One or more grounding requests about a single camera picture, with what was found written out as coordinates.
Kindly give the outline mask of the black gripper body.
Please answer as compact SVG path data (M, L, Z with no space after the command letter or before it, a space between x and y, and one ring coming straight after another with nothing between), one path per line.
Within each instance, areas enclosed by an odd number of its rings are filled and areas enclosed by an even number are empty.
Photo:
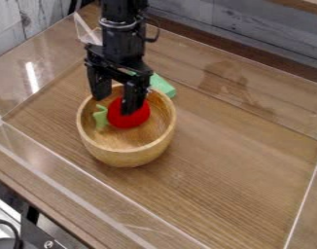
M101 19L103 45L86 45L87 64L103 68L113 80L126 84L132 80L149 79L153 71L144 61L146 43L154 41L146 36L146 19L130 21Z

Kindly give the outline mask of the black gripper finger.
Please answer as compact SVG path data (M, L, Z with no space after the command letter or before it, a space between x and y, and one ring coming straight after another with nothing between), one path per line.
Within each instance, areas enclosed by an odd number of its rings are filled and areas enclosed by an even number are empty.
M150 87L150 80L132 80L124 85L121 114L130 116L144 106Z
M101 101L113 94L113 78L103 68L87 64L87 78L93 97Z

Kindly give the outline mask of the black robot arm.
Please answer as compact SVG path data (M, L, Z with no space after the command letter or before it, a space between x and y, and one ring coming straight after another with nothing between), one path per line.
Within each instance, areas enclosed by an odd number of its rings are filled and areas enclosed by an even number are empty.
M102 0L103 44L87 44L87 78L91 94L103 100L113 94L113 81L124 84L121 115L130 116L144 106L154 74L145 63L146 9L149 0Z

